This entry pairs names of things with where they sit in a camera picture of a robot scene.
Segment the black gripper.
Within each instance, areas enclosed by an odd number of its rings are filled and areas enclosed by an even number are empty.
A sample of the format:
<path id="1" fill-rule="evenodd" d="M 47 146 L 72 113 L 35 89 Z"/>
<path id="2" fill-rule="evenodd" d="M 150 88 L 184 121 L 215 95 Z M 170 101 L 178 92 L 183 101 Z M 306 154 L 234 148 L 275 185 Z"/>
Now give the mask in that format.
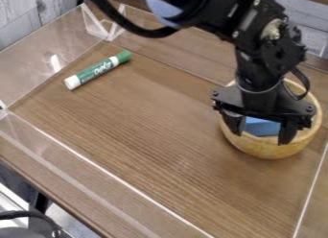
<path id="1" fill-rule="evenodd" d="M 251 92 L 242 86 L 230 84 L 212 93 L 214 109 L 223 116 L 230 131 L 242 135 L 247 118 L 254 117 L 280 123 L 279 144 L 287 145 L 294 140 L 298 130 L 312 127 L 316 106 L 292 96 L 287 81 L 263 92 Z"/>

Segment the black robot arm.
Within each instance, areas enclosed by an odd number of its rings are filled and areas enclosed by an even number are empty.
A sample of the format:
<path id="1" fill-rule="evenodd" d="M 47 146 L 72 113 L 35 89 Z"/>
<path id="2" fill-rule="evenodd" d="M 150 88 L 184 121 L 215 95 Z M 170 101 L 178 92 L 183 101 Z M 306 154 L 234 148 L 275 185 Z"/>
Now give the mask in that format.
<path id="1" fill-rule="evenodd" d="M 316 106 L 307 95 L 291 91 L 286 75 L 311 87 L 298 68 L 308 48 L 300 29 L 291 25 L 276 0 L 146 0 L 166 26 L 196 27 L 235 45 L 235 83 L 212 93 L 214 109 L 230 131 L 240 135 L 247 118 L 280 124 L 278 143 L 286 145 L 298 131 L 312 126 Z"/>

